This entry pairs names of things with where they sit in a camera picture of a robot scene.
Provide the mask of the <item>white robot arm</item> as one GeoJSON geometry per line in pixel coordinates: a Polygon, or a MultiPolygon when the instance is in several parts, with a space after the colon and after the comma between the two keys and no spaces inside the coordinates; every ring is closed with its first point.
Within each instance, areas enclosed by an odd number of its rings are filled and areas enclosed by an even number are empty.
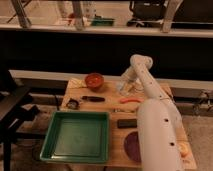
{"type": "Polygon", "coordinates": [[[124,86],[139,79],[147,99],[137,109],[137,128],[143,171],[185,171],[176,131],[182,117],[173,100],[149,72],[149,56],[132,55],[123,73],[124,86]]]}

